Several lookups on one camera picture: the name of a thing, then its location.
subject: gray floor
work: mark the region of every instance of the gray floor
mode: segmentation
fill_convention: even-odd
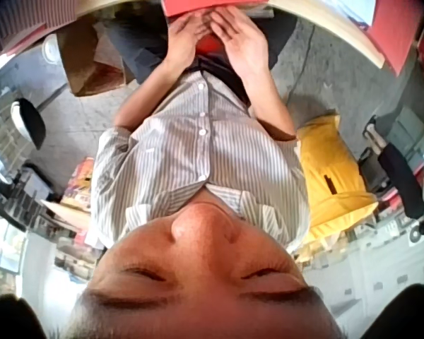
[[[283,97],[287,97],[298,77],[312,27],[307,21],[298,21],[273,69]],[[366,147],[361,132],[373,114],[392,118],[402,105],[408,105],[424,121],[424,79],[415,60],[412,51],[402,74],[396,78],[387,67],[377,69],[344,41],[316,28],[305,72],[289,105],[296,124],[304,124],[327,109],[337,109],[341,114],[341,134],[358,157]],[[12,84],[35,105],[65,81],[62,68],[47,65],[38,50],[12,61],[2,73],[6,76],[0,77],[0,89]],[[100,134],[136,87],[134,81],[126,88],[83,98],[74,97],[67,90],[42,112],[47,139],[31,160],[60,191],[75,166],[84,157],[95,155]]]

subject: yellow bag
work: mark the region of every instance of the yellow bag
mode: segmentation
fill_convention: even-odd
[[[326,115],[298,131],[311,209],[304,244],[347,230],[378,205],[375,195],[366,192],[358,164],[339,135],[339,122],[339,115]]]

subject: paper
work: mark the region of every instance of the paper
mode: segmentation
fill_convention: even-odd
[[[374,22],[375,0],[323,0],[338,12],[357,23],[371,26]]]

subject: cardboard box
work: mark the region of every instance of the cardboard box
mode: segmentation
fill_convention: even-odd
[[[57,32],[61,61],[71,92],[76,97],[114,90],[134,79],[118,51],[112,48],[111,44],[100,43],[107,37],[103,32],[98,36],[94,28],[96,23],[97,20],[94,17],[85,16]],[[97,48],[104,46],[109,49],[99,54],[106,54],[111,60],[118,59],[118,64],[104,64],[95,60],[98,54]]]

